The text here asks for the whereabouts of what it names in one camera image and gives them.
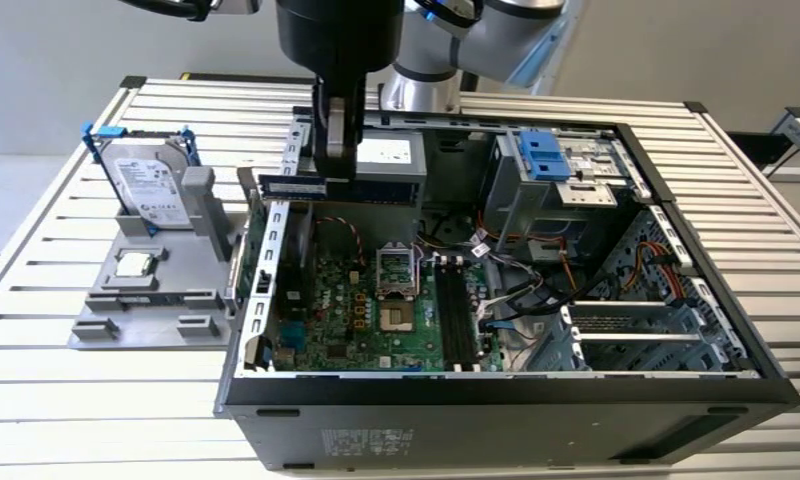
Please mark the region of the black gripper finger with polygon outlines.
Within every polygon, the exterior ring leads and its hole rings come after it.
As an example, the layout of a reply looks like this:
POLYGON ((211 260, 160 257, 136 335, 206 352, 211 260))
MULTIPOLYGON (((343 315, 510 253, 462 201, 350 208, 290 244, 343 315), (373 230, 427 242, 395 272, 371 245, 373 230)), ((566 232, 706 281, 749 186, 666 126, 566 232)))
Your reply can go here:
POLYGON ((311 157, 323 178, 351 180, 362 137, 365 77, 315 77, 311 157))

